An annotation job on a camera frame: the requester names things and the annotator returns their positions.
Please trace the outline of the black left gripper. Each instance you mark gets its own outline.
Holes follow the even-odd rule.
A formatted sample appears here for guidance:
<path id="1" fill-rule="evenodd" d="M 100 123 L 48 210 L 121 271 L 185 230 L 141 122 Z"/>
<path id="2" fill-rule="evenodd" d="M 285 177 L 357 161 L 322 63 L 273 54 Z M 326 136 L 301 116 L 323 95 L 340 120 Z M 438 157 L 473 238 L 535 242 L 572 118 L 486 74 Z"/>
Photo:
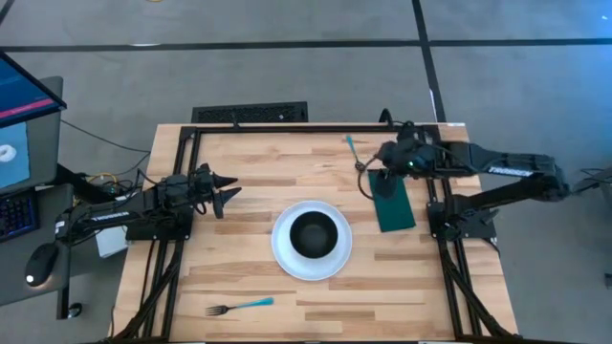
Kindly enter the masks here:
<path id="1" fill-rule="evenodd" d="M 200 215 L 206 215 L 206 204 L 211 204 L 214 216 L 217 219 L 224 217 L 223 202 L 228 202 L 242 190 L 241 187 L 218 190 L 217 188 L 236 183 L 238 179 L 213 173 L 208 163 L 203 163 L 193 172 L 191 181 L 191 205 L 194 210 Z"/>

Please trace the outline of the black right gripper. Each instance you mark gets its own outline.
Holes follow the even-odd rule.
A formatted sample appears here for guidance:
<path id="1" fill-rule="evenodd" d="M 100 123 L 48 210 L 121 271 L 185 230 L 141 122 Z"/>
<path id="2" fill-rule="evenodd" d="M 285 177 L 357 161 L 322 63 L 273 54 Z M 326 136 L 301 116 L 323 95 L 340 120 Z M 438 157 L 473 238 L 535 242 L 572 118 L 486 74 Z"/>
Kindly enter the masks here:
<path id="1" fill-rule="evenodd" d="M 434 150 L 427 145 L 388 141 L 381 146 L 376 158 L 391 174 L 397 176 L 424 176 L 434 169 Z M 392 198 L 398 180 L 388 177 L 386 169 L 378 170 L 376 186 L 382 187 L 384 198 Z"/>

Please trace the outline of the dark green cloth napkin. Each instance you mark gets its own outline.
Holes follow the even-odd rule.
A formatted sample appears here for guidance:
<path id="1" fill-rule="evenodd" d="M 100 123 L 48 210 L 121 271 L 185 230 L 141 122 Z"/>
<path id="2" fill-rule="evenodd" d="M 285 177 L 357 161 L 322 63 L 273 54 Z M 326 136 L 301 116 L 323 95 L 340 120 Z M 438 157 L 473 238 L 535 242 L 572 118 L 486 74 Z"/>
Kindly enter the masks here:
<path id="1" fill-rule="evenodd" d="M 367 171 L 381 232 L 410 229 L 416 226 L 404 180 L 399 177 L 388 176 L 395 177 L 398 180 L 398 184 L 394 196 L 392 198 L 384 198 L 383 188 L 376 186 L 377 172 L 378 170 Z"/>

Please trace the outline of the black bowl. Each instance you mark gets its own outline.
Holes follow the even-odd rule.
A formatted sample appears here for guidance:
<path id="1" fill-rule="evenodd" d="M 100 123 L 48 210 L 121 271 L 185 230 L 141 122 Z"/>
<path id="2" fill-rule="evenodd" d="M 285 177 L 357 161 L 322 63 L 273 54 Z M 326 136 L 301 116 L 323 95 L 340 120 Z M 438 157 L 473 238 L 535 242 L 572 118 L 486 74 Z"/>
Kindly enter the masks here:
<path id="1" fill-rule="evenodd" d="M 319 211 L 296 217 L 290 228 L 290 241 L 297 253 L 310 259 L 327 256 L 336 247 L 339 231 L 332 218 Z"/>

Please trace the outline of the white round plate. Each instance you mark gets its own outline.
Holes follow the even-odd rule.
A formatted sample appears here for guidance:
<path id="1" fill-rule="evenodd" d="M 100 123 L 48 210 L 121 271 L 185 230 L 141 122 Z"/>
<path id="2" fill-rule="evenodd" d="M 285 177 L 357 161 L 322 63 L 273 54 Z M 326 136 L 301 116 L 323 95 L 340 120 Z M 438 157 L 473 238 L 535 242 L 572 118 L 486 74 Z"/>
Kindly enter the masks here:
<path id="1" fill-rule="evenodd" d="M 310 259 L 295 251 L 290 228 L 297 216 L 319 211 L 332 218 L 339 231 L 336 247 L 327 256 Z M 288 274 L 304 281 L 319 281 L 337 274 L 347 263 L 352 250 L 352 230 L 346 218 L 333 206 L 320 201 L 304 201 L 284 210 L 277 218 L 271 239 L 273 256 Z"/>

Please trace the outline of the fork with teal handle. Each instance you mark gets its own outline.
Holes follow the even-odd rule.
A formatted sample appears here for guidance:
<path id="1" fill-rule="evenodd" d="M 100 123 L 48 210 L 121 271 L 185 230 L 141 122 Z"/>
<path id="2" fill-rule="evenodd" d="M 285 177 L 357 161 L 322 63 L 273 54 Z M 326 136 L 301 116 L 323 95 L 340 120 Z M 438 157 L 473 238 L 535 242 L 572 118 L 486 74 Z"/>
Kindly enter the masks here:
<path id="1" fill-rule="evenodd" d="M 219 316 L 226 314 L 229 311 L 237 310 L 237 309 L 245 309 L 251 307 L 259 307 L 259 306 L 271 306 L 274 304 L 274 299 L 272 297 L 251 301 L 248 303 L 236 304 L 233 306 L 227 305 L 219 305 L 206 308 L 206 316 Z"/>

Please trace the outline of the white box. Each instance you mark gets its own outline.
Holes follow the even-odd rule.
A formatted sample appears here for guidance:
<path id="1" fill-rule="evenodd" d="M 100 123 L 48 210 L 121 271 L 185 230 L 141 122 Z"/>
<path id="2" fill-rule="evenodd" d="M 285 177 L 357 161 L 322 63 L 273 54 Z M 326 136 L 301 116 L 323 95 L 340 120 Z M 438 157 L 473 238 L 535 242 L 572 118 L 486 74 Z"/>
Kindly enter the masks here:
<path id="1" fill-rule="evenodd" d="M 96 235 L 98 255 L 100 258 L 108 258 L 128 248 L 126 237 L 126 226 L 116 226 L 103 229 Z"/>

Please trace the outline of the grey-backed light blue screen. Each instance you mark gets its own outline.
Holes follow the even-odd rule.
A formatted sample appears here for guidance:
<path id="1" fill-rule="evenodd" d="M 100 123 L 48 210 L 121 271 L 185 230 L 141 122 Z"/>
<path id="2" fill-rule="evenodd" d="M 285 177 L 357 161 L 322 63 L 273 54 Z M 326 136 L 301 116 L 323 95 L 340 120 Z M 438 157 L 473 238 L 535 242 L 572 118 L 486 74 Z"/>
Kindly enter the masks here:
<path id="1" fill-rule="evenodd" d="M 56 176 L 60 134 L 60 109 L 40 118 L 30 119 L 0 128 L 0 147 L 9 145 L 16 150 L 10 161 L 0 160 L 0 195 L 50 183 Z M 20 169 L 28 158 L 29 178 L 16 181 L 15 164 Z"/>

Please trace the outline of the black computer mouse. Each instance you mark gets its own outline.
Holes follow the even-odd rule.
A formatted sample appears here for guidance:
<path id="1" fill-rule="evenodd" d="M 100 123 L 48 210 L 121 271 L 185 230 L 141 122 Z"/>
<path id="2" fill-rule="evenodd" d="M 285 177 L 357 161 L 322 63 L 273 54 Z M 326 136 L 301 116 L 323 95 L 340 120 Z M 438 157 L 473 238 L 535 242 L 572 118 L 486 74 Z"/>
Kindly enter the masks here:
<path id="1" fill-rule="evenodd" d="M 39 287 L 52 275 L 59 248 L 57 243 L 46 243 L 37 247 L 25 266 L 24 276 L 29 287 Z"/>

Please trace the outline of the black backlit keyboard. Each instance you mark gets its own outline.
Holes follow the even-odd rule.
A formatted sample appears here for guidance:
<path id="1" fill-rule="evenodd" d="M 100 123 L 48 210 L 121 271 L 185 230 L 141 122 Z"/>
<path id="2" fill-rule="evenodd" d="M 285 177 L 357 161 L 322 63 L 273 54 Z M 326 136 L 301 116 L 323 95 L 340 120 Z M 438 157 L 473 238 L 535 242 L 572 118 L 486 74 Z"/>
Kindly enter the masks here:
<path id="1" fill-rule="evenodd" d="M 36 191 L 25 191 L 0 196 L 0 243 L 39 229 Z"/>

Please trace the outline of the black computer monitor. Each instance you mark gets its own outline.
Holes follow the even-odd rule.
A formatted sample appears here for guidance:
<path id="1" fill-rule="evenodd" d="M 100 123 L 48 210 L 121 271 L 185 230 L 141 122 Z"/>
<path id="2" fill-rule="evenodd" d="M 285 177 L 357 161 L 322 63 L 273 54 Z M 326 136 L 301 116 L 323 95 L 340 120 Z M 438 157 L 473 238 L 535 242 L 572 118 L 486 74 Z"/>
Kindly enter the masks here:
<path id="1" fill-rule="evenodd" d="M 0 51 L 0 128 L 66 108 L 60 96 Z"/>

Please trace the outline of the grey side desk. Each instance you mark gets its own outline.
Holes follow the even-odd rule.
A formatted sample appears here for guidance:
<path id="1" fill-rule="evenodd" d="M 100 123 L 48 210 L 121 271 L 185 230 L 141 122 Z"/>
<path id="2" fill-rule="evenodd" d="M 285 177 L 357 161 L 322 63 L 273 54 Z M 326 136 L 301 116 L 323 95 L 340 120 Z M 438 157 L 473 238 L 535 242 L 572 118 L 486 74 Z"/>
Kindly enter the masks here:
<path id="1" fill-rule="evenodd" d="M 58 254 L 46 282 L 37 287 L 30 287 L 26 282 L 27 262 L 36 248 L 54 240 L 56 218 L 72 206 L 73 188 L 70 185 L 55 186 L 37 191 L 36 196 L 40 228 L 0 243 L 0 307 L 62 290 L 70 281 L 71 251 L 57 243 Z"/>

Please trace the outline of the black aluminium table frame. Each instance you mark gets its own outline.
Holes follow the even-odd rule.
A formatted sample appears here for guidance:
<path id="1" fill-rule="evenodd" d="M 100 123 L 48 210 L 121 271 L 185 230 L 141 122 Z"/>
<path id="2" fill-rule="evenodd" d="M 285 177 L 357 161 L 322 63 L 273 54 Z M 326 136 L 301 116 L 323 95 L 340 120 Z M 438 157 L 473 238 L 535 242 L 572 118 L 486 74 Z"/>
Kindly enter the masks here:
<path id="1" fill-rule="evenodd" d="M 447 340 L 469 333 L 473 312 L 448 301 L 438 246 L 430 236 L 426 204 L 439 183 L 408 181 L 416 218 L 411 229 L 383 233 L 363 193 L 350 135 L 360 160 L 369 159 L 394 132 L 373 124 L 162 124 L 147 175 L 158 180 L 202 163 L 242 188 L 223 219 L 197 216 L 183 259 L 175 302 L 161 301 L 153 333 L 172 341 Z M 353 232 L 352 254 L 333 277 L 306 282 L 273 257 L 273 225 L 301 201 L 336 207 Z M 206 308 L 272 297 L 274 304 L 206 316 Z"/>

